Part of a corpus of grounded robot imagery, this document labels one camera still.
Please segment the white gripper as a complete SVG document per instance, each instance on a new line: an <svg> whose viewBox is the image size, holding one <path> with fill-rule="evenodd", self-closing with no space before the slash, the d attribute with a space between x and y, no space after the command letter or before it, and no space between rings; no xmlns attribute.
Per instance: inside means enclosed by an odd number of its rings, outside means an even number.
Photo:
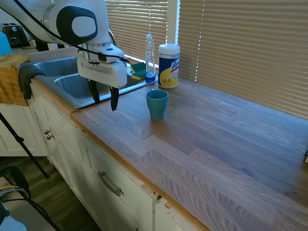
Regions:
<svg viewBox="0 0 308 231"><path fill-rule="evenodd" d="M127 84L124 52L113 44L82 44L83 51L77 55L77 69L81 77L87 78L88 87L96 104L100 102L97 82L110 86L111 109L118 105L119 89Z"/></svg>

